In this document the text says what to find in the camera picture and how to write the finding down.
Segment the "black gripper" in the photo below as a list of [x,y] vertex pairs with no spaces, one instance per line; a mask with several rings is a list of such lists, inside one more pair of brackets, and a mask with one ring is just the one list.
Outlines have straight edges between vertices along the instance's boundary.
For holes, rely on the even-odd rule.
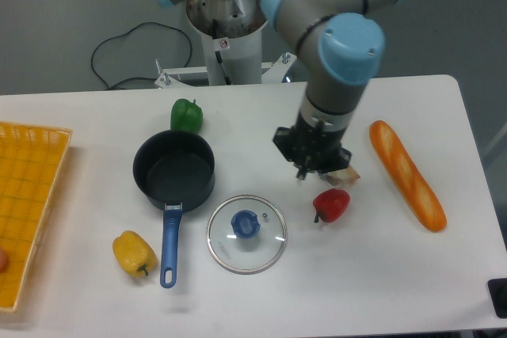
[[352,114],[326,114],[301,110],[291,127],[278,127],[273,142],[284,158],[297,169],[296,177],[308,173],[329,173],[349,166],[352,153],[341,140]]

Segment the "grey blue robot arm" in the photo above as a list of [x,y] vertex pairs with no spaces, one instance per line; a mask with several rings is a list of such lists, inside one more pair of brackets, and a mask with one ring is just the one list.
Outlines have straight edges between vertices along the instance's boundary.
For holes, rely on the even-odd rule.
[[402,0],[157,1],[163,7],[185,3],[209,55],[209,79],[217,84],[260,79],[261,50],[247,40],[270,25],[310,73],[297,120],[277,129],[276,147],[299,179],[349,165],[341,138],[385,49],[383,31],[368,13]]

